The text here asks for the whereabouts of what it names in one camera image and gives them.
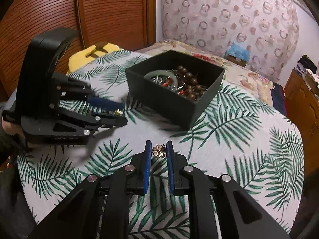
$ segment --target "wooden wardrobe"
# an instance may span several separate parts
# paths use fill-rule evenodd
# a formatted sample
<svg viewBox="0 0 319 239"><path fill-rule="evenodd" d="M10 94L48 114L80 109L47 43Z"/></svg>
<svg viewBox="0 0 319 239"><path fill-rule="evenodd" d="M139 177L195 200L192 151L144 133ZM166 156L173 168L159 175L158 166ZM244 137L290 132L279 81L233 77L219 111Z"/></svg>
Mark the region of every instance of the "wooden wardrobe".
<svg viewBox="0 0 319 239"><path fill-rule="evenodd" d="M58 26L79 31L56 71L69 57L99 41L128 50L155 42L155 0L14 0L0 22L0 81L8 96L16 88L32 37Z"/></svg>

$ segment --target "bed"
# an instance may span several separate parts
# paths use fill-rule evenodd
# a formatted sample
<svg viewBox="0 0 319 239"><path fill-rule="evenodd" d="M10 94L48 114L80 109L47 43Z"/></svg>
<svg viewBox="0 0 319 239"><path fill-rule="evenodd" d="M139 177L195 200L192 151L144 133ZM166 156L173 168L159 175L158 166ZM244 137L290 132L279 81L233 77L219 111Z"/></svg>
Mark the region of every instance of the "bed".
<svg viewBox="0 0 319 239"><path fill-rule="evenodd" d="M126 68L168 49L226 69L216 97L186 132L132 98L126 82ZM37 148L18 156L24 194L37 223L87 175L114 173L149 139L153 146L172 140L176 152L209 175L228 173L290 231L302 192L303 144L298 128L273 108L272 82L172 40L139 52L111 52L70 76L89 81L100 96L122 102L128 124L100 128L86 146ZM99 110L78 101L61 101L60 106L82 114ZM189 238L187 196L172 196L167 176L166 158L152 158L148 194L130 202L130 238Z"/></svg>

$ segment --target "blue gripper pad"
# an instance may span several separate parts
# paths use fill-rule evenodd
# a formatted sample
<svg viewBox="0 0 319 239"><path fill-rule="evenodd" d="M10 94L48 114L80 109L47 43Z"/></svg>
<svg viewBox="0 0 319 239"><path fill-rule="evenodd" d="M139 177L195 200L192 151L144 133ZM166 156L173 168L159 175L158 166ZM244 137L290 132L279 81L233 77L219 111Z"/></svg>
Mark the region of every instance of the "blue gripper pad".
<svg viewBox="0 0 319 239"><path fill-rule="evenodd" d="M87 102L91 104L93 107L99 107L107 111L115 111L115 110L123 109L122 103L114 102L101 97L88 96Z"/></svg>
<svg viewBox="0 0 319 239"><path fill-rule="evenodd" d="M146 141L145 151L147 152L147 156L146 156L145 169L144 169L144 172L143 172L144 194L147 194L148 185L149 185L149 181L150 181L151 149L152 149L152 142L151 141Z"/></svg>
<svg viewBox="0 0 319 239"><path fill-rule="evenodd" d="M175 192L175 178L174 178L174 170L172 164L172 154L171 147L169 146L169 142L166 143L166 157L167 157L167 168L168 168L168 184L169 189L172 194Z"/></svg>

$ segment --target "dark sleeve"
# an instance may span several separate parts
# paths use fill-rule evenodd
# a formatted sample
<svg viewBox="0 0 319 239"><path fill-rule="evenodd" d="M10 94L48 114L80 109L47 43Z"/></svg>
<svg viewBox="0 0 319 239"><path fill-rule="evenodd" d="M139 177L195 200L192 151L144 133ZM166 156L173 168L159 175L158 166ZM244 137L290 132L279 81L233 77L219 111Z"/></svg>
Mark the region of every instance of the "dark sleeve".
<svg viewBox="0 0 319 239"><path fill-rule="evenodd" d="M14 136L9 136L2 128L2 110L5 103L0 103L0 164L11 154L18 154L21 146Z"/></svg>

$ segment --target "metal screw cap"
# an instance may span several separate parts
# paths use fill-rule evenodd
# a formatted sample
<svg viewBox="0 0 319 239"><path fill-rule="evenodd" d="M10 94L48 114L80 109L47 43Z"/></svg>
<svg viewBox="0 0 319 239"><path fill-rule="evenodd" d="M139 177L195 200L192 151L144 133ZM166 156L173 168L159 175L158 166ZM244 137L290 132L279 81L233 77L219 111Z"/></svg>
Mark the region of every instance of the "metal screw cap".
<svg viewBox="0 0 319 239"><path fill-rule="evenodd" d="M95 182L96 179L97 179L97 176L94 175L94 174L91 174L91 175L89 175L89 176L87 177L87 180L88 180L89 182Z"/></svg>
<svg viewBox="0 0 319 239"><path fill-rule="evenodd" d="M185 172L192 172L194 170L194 167L192 167L191 165L185 165L184 166L184 171Z"/></svg>
<svg viewBox="0 0 319 239"><path fill-rule="evenodd" d="M232 178L228 175L228 174L223 174L221 176L221 179L224 181L224 182L230 182L232 180Z"/></svg>
<svg viewBox="0 0 319 239"><path fill-rule="evenodd" d="M135 170L135 166L132 164L128 164L127 166L125 166L125 170L128 172L132 172Z"/></svg>

